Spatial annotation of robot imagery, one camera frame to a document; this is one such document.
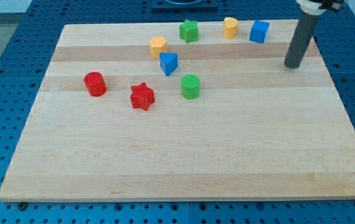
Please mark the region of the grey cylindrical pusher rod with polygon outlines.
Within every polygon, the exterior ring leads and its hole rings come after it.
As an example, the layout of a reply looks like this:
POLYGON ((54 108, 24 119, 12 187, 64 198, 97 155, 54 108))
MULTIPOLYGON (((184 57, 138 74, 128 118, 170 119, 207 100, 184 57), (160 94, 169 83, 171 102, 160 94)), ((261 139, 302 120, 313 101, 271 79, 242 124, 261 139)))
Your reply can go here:
POLYGON ((284 59, 287 68, 296 69, 301 65, 319 19, 320 16, 305 12, 300 16, 284 59))

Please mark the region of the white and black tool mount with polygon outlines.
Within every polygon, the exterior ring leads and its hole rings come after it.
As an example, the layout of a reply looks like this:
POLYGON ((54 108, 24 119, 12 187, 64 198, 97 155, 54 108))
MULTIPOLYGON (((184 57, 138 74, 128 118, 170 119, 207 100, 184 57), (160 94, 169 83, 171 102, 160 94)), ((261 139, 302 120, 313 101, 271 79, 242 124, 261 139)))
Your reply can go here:
POLYGON ((346 5, 346 0, 296 0, 300 9, 309 15, 322 15, 325 11, 338 12, 346 5))

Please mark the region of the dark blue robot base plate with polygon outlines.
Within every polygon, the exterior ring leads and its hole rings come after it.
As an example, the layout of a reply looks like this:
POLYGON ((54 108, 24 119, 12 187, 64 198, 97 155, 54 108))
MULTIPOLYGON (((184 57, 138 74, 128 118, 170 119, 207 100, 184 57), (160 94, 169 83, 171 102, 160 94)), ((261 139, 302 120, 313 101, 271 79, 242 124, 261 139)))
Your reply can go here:
POLYGON ((150 0, 153 11, 167 9, 217 9, 219 0, 150 0))

